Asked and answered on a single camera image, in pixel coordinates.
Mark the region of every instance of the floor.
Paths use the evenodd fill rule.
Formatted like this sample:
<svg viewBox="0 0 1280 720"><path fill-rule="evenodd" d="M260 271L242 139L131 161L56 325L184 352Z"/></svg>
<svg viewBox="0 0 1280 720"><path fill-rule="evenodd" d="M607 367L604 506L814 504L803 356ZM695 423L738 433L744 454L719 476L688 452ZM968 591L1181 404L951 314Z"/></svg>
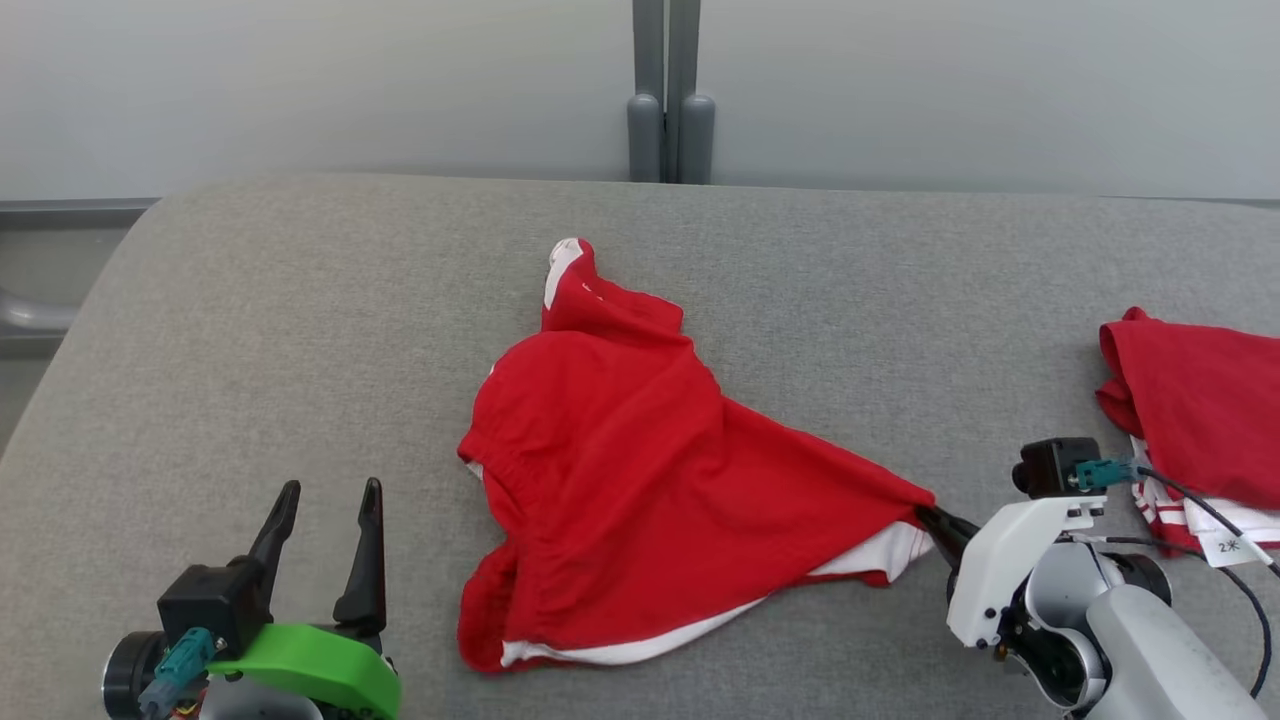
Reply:
<svg viewBox="0 0 1280 720"><path fill-rule="evenodd" d="M140 211L0 213L0 287L79 305ZM0 343L0 455L52 360L54 343Z"/></svg>

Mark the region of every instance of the white wall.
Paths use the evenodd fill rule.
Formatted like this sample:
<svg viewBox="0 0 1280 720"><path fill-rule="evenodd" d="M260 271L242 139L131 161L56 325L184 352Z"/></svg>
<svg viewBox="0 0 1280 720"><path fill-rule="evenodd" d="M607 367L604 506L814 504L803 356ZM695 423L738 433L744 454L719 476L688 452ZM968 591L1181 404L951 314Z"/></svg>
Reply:
<svg viewBox="0 0 1280 720"><path fill-rule="evenodd" d="M618 0L0 0L0 201L278 169L626 179Z"/></svg>
<svg viewBox="0 0 1280 720"><path fill-rule="evenodd" d="M717 183L1280 197L1275 0L703 0Z"/></svg>

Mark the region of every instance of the cable connector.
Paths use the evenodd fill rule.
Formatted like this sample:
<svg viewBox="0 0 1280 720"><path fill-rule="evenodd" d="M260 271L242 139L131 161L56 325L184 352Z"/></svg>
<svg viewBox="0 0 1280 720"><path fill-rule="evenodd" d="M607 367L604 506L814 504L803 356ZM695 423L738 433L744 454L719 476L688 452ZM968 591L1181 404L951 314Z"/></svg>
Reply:
<svg viewBox="0 0 1280 720"><path fill-rule="evenodd" d="M1135 479L1133 465L1128 460L1087 460L1075 466L1075 475L1068 482L1082 491L1091 491Z"/></svg>
<svg viewBox="0 0 1280 720"><path fill-rule="evenodd" d="M155 680L138 696L146 720L168 717L183 688L205 674L218 652L218 641L204 628L187 630L155 669Z"/></svg>

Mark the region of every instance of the red fabric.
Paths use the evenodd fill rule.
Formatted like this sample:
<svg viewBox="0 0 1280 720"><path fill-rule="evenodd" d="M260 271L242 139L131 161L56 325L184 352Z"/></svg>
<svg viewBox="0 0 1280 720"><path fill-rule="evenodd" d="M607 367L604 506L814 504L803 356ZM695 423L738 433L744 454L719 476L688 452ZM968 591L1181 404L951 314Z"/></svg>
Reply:
<svg viewBox="0 0 1280 720"><path fill-rule="evenodd" d="M1115 378L1098 404L1147 441L1161 473L1211 497L1280 509L1280 340L1164 323L1132 307L1102 325L1101 343Z"/></svg>
<svg viewBox="0 0 1280 720"><path fill-rule="evenodd" d="M463 591L458 644L472 667L504 670L502 641L591 648L723 614L812 582L933 505L723 397L680 332L682 310L599 278L580 242L541 332L497 363L458 448L484 466L507 530Z"/></svg>

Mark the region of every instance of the gray table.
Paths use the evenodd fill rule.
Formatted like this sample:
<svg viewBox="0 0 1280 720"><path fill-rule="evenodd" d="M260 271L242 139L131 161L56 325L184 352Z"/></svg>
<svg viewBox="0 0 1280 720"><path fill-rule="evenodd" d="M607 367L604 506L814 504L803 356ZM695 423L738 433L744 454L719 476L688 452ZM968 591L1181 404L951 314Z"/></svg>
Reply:
<svg viewBox="0 0 1280 720"><path fill-rule="evenodd" d="M632 667L468 671L460 591L499 532L454 447L571 234L605 275L687 310L730 396L979 521L1019 500L1027 441L1124 450L1093 401L1101 323L1140 304L1280 333L1280 214L1257 208L379 176L172 197L110 261L0 464L8 712L95 716L115 641L156 626L187 564L244 551L288 478L303 497L274 607L324 620L378 475L406 717L1055 716L950 637L936 555L887 591L785 592ZM1142 530L1120 492L1106 524ZM1166 568L1178 609L1251 680L1247 602L1194 561ZM1280 589L1245 577L1280 620ZM1280 678L1263 703L1280 714Z"/></svg>

